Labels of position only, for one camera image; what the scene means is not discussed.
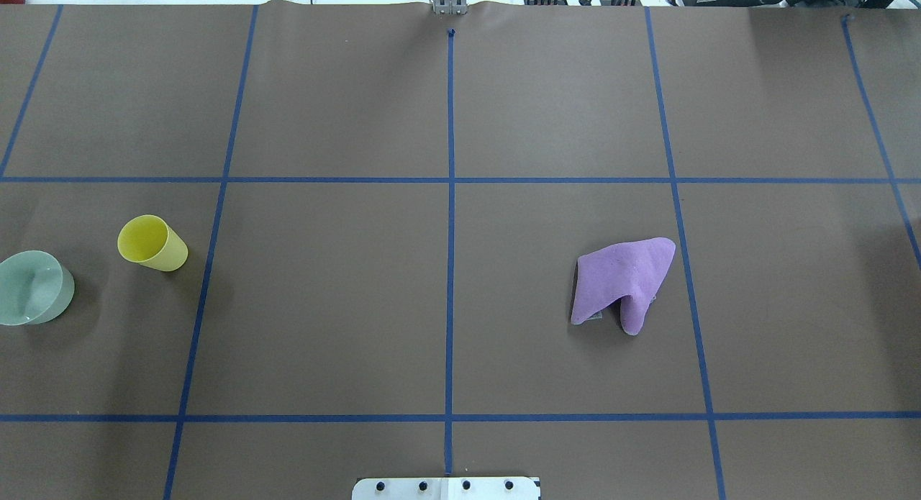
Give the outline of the white mount base plate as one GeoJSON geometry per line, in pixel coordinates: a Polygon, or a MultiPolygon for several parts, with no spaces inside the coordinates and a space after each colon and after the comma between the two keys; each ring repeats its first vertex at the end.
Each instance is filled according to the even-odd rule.
{"type": "Polygon", "coordinates": [[[352,499],[540,499],[540,479],[527,476],[366,478],[352,499]]]}

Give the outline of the yellow plastic cup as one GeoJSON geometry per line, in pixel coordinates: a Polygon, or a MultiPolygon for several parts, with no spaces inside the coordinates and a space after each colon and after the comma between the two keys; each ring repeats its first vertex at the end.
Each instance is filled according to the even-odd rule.
{"type": "Polygon", "coordinates": [[[119,254],[127,261],[161,273],[177,271],[188,260],[189,249],[170,225],[159,216],[132,218],[117,237],[119,254]]]}

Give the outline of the purple cloth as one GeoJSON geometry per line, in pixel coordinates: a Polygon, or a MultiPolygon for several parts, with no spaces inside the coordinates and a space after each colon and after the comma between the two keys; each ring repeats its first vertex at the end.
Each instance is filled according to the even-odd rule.
{"type": "Polygon", "coordinates": [[[570,323],[582,325],[618,302],[622,330],[638,335],[675,254],[674,241],[654,237],[608,245],[579,256],[570,323]]]}

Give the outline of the green bowl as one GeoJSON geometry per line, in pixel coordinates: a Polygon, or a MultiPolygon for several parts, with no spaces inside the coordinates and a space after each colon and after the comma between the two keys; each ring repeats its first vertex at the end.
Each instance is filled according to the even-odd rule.
{"type": "Polygon", "coordinates": [[[40,325],[65,312],[73,299],[73,275],[53,255],[28,250],[1,263],[1,324],[40,325]]]}

